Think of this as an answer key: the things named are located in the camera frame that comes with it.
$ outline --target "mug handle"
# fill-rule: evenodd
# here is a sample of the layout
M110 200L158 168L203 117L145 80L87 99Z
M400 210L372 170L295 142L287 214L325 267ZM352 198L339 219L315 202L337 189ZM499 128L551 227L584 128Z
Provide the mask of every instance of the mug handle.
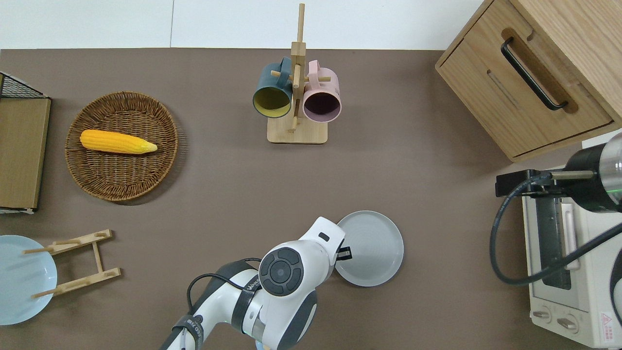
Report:
M309 62L309 85L311 85L311 89L319 89L320 88L320 79L318 78L318 70L320 70L320 62L318 60L313 60Z
M285 87L289 80L289 75L292 73L292 60L289 57L283 57L281 60L281 75L276 82L279 87Z

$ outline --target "yellow corn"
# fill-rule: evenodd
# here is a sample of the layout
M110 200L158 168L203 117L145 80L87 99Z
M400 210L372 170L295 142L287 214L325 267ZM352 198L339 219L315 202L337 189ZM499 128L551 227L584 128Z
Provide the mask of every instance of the yellow corn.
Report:
M85 130L80 135L82 146L95 151L142 154L157 151L157 146L136 136L103 130Z

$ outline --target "oven knob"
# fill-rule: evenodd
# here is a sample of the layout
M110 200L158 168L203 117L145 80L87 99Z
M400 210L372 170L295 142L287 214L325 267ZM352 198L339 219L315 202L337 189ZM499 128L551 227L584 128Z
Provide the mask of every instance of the oven knob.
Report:
M557 323L559 323L561 325L561 327L564 327L565 329L569 330L571 333L579 332L579 327L577 326L577 324L575 322L569 320L568 318L558 318L557 319Z
M550 317L550 310L548 307L546 306L541 306L541 310L539 311L533 311L531 313L531 317L535 317L535 318L539 318L541 320L543 320L546 323L550 323L551 321L551 317Z
M531 314L534 315L534 317L537 317L537 318L550 318L549 313L546 312L546 311L534 311Z

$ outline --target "brown table surface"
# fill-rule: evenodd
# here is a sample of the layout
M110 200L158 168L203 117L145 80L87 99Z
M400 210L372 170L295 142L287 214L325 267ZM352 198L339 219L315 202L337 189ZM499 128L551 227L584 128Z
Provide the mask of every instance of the brown table surface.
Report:
M297 349L583 349L534 326L526 287L501 283L488 235L494 177L563 164L578 146L511 164L434 70L440 51L309 50L339 76L343 112L324 145L271 144L251 96L288 50L2 50L0 70L53 98L39 211L0 217L0 234L43 245L102 229L104 268L123 276L52 298L0 328L2 349L154 349L186 312L197 275L298 239L318 216L391 218L404 238L397 275L360 288L334 273ZM87 103L134 90L174 115L181 147L154 192L119 205L83 192L63 153ZM504 218L502 267L526 272L518 205ZM55 257L59 282L96 271L92 250ZM195 297L205 284L198 283ZM205 349L252 349L219 324Z

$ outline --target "pink mug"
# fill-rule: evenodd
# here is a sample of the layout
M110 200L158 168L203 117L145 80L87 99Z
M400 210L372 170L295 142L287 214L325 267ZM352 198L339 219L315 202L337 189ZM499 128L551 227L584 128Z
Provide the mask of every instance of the pink mug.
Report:
M320 77L330 77L330 81L320 82ZM302 96L302 112L318 123L333 121L341 113L337 74L328 68L320 68L317 60L309 62L309 82L305 84Z

